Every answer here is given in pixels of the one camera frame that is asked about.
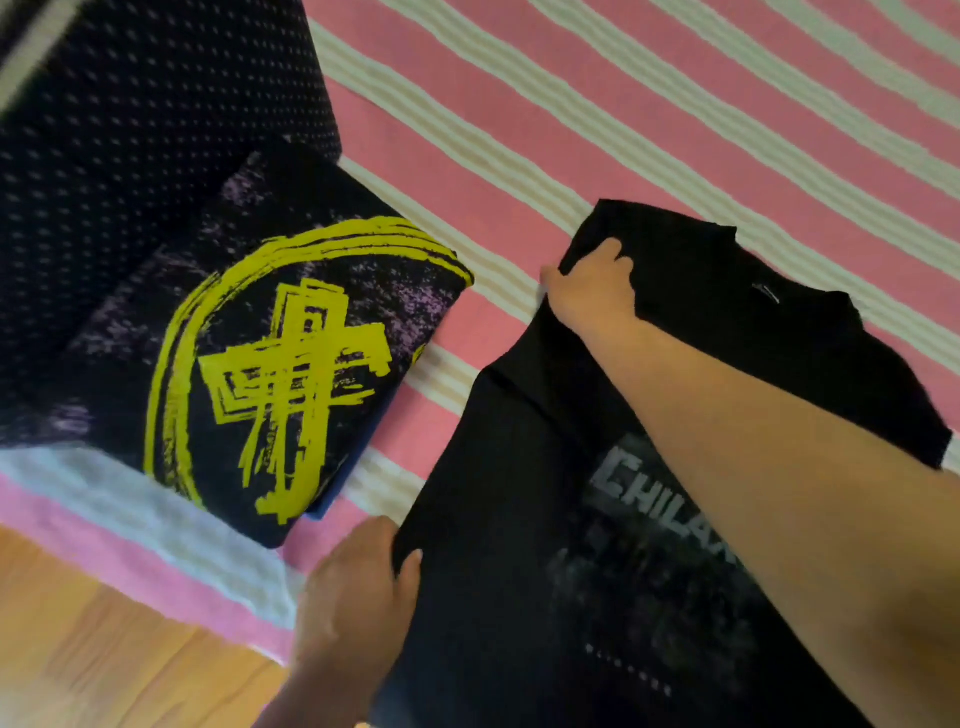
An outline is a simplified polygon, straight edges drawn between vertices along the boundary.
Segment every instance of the folded black shirt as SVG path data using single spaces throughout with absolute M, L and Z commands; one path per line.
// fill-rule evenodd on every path
M 784 278 L 734 234 L 604 201 L 561 268 L 619 238 L 640 317 L 939 466 L 950 431 L 849 297 Z M 397 561 L 418 547 L 381 728 L 868 725 L 548 305 L 477 379 Z
M 279 546 L 472 282 L 318 152 L 278 142 L 84 328 L 43 394 L 41 435 Z

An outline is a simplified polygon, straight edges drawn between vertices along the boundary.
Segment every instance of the forearm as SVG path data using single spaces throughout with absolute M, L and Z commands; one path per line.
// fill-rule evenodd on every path
M 917 718 L 900 712 L 911 696 L 893 693 L 914 691 L 900 673 L 930 658 L 923 645 L 923 654 L 908 654 L 918 641 L 934 650 L 958 642 L 958 484 L 639 320 L 584 340 L 667 465 L 831 676 L 865 709 L 877 705 L 878 686 L 888 692 L 885 719 Z M 911 665 L 879 674 L 891 661 Z
M 358 681 L 315 660 L 290 675 L 253 728 L 353 728 L 371 700 Z

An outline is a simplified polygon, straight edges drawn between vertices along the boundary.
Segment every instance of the wood grain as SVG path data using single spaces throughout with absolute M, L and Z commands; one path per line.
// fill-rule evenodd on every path
M 0 528 L 0 726 L 249 726 L 284 670 Z

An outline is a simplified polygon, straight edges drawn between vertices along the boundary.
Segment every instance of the yellow graphic print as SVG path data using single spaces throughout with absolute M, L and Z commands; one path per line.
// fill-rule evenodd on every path
M 271 273 L 288 265 L 358 255 L 421 261 L 452 272 L 467 286 L 473 284 L 472 274 L 454 253 L 402 218 L 347 220 L 265 240 L 232 268 L 205 280 L 167 327 L 148 402 L 146 474 L 203 506 L 189 433 L 191 383 L 199 368 L 218 425 L 252 422 L 239 453 L 239 485 L 249 486 L 262 472 L 275 479 L 276 487 L 256 502 L 257 513 L 284 524 L 309 506 L 320 486 L 330 407 L 359 404 L 372 394 L 341 381 L 340 388 L 348 391 L 335 397 L 334 378 L 354 367 L 368 367 L 377 376 L 390 371 L 383 325 L 347 327 L 344 290 L 303 279 L 300 285 L 278 287 L 270 334 L 263 340 L 200 357 L 197 341 L 219 311 Z M 291 418 L 297 414 L 302 416 L 300 432 L 296 447 L 288 448 L 288 443 L 293 445 Z M 294 462 L 288 463 L 291 451 Z
M 373 389 L 349 384 L 360 391 L 333 397 L 336 373 L 361 366 L 377 376 L 390 372 L 383 324 L 347 328 L 347 305 L 348 296 L 339 286 L 310 279 L 302 280 L 300 287 L 283 283 L 270 336 L 200 357 L 217 424 L 253 420 L 240 455 L 243 486 L 248 487 L 251 476 L 264 468 L 275 476 L 276 488 L 256 502 L 256 511 L 261 516 L 276 514 L 280 524 L 299 516 L 304 498 L 317 490 L 315 474 L 326 460 L 330 407 L 360 404 L 373 394 Z M 302 413 L 302 424 L 288 488 L 288 421 L 297 413 Z

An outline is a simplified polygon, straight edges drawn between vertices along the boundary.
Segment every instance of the hand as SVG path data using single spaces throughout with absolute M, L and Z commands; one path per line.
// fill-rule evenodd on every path
M 543 266 L 540 278 L 554 314 L 580 338 L 601 324 L 634 319 L 634 288 L 630 273 L 634 262 L 620 257 L 619 240 L 607 238 L 593 253 L 581 258 L 569 275 Z
M 400 655 L 420 590 L 422 552 L 394 579 L 396 524 L 358 525 L 310 574 L 300 595 L 293 671 L 323 664 L 324 674 L 370 701 Z

